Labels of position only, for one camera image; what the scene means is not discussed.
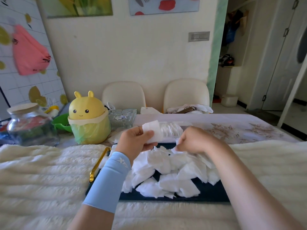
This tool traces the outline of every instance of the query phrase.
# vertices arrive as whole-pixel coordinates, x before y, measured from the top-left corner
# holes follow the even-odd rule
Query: green bowl
[[[56,129],[72,132],[71,126],[66,126],[69,124],[68,116],[69,114],[60,115],[52,121],[52,124],[56,127]]]

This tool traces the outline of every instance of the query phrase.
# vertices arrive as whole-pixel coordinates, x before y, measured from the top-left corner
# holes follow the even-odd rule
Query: gold handle
[[[110,147],[106,147],[105,150],[103,151],[101,157],[99,158],[99,160],[97,161],[97,163],[95,164],[95,166],[93,167],[92,171],[90,172],[90,182],[93,182],[95,179],[95,171],[97,170],[100,162],[102,161],[102,158],[105,156],[105,154],[107,153],[107,151],[111,151]]]

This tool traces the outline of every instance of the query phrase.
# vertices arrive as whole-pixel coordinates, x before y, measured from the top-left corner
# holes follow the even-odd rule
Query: cartoon face
[[[93,119],[107,110],[102,102],[94,97],[93,91],[88,92],[88,97],[82,97],[76,91],[75,96],[76,99],[69,106],[69,118],[72,120]]]

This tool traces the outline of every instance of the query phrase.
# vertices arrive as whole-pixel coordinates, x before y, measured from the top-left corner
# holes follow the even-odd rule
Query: light blue arm sleeve
[[[122,185],[131,170],[128,157],[114,152],[101,169],[83,204],[115,213]]]

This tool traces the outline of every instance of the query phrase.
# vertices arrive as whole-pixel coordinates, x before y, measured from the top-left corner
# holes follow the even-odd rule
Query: white chair
[[[178,79],[171,81],[165,90],[163,112],[167,108],[184,104],[210,105],[207,85],[198,79]]]
[[[116,109],[137,109],[146,106],[145,95],[139,83],[133,81],[117,81],[108,84],[102,93],[102,103],[107,102]]]

